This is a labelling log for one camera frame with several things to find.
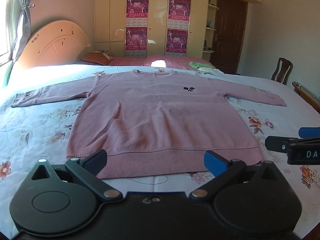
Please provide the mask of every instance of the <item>wooden chair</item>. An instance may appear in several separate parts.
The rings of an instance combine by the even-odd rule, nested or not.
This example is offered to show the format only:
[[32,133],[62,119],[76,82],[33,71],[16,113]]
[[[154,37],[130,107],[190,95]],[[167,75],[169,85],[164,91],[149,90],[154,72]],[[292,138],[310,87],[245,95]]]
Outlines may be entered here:
[[293,65],[289,60],[283,57],[280,57],[278,60],[276,71],[273,73],[271,80],[274,80],[281,84],[286,85],[288,81],[288,77],[292,71],[292,68],[293,68]]

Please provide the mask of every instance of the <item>wooden table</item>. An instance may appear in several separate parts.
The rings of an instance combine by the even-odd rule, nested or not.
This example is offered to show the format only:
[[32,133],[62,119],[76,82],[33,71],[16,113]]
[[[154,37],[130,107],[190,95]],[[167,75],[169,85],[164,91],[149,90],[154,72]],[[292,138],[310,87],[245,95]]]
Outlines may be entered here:
[[298,82],[293,81],[292,85],[294,86],[294,91],[320,114],[320,99]]

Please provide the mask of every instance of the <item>corner shelf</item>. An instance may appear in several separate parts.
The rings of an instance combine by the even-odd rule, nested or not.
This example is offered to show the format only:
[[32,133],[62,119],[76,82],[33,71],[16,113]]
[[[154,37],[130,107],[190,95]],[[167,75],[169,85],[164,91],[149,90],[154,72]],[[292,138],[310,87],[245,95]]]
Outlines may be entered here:
[[212,4],[208,4],[208,8],[212,9],[212,10],[219,10],[219,8],[217,6],[212,5]]

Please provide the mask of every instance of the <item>sweatshirt sleeve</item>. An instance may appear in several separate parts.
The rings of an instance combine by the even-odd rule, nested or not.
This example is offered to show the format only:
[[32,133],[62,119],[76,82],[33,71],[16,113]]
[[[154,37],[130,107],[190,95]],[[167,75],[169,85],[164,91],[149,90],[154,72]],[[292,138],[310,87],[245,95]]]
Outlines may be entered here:
[[99,76],[54,84],[17,94],[11,107],[24,107],[85,98],[95,87]]
[[227,95],[257,103],[265,103],[275,106],[287,106],[280,96],[260,88],[223,81],[219,79],[209,78],[209,82],[214,90],[223,93],[224,96]]

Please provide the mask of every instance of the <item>poster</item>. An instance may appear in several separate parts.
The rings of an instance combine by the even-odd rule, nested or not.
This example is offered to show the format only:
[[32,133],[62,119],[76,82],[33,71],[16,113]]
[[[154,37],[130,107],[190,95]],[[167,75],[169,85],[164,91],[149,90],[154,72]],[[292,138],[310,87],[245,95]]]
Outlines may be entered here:
[[167,56],[186,56],[188,31],[168,29],[167,32]]
[[188,30],[191,0],[169,0],[168,29]]
[[125,36],[126,57],[147,56],[147,27],[127,27]]
[[127,0],[127,27],[147,27],[149,0]]

